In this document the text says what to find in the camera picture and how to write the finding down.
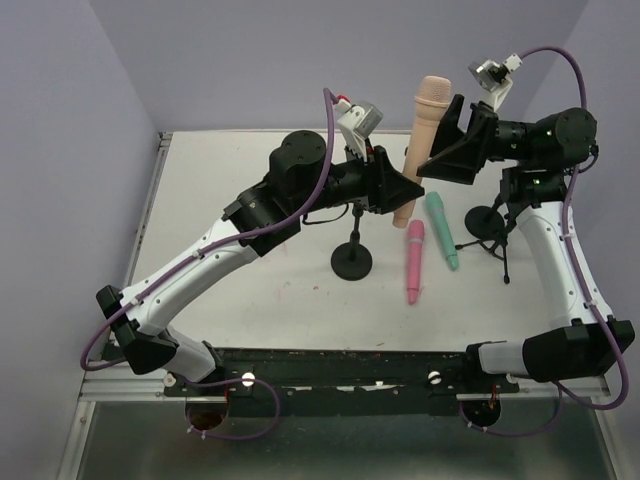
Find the peach microphone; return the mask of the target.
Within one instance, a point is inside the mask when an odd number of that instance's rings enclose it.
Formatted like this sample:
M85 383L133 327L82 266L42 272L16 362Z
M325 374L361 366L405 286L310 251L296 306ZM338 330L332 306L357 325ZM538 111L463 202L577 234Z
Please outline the peach microphone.
M414 121L409 138L402 174L416 185L421 185L418 168L431 154L437 129L451 100L452 84L439 76L425 76L414 97Z

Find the black round-base clip stand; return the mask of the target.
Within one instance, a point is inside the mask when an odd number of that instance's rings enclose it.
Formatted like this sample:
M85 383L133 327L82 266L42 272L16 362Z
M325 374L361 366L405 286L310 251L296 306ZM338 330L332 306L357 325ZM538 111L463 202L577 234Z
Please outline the black round-base clip stand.
M360 222L364 209L355 204L352 208L353 229L349 241L339 245L332 253L330 265L333 272L346 281L364 279L372 270L373 258L370 251L361 244Z

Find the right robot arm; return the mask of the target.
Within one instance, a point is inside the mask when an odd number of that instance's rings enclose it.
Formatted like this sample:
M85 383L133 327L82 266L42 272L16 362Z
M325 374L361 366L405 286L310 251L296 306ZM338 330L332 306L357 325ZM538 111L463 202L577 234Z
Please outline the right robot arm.
M619 321L591 275L567 205L566 177L598 152L597 121L583 107L535 123L506 121L484 102L471 106L467 129L458 126L464 104L453 97L438 127L421 177L473 184L488 161L513 160L503 170L492 206L468 211L465 226L476 243L505 247L519 230L531 251L548 305L548 331L520 342L486 342L468 354L486 374L538 382L606 373L635 339L630 321Z

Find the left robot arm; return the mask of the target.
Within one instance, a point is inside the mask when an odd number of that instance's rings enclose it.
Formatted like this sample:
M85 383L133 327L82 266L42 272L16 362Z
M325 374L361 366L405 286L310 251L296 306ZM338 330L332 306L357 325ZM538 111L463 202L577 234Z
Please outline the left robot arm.
M386 150L367 145L366 157L331 162L333 145L309 130L288 134L269 156L269 170L225 208L191 246L148 277L118 290L106 286L96 299L137 375L159 369L191 382L220 364L212 347L171 322L191 302L235 270L297 235L308 212L354 204L385 215L423 195L397 171Z

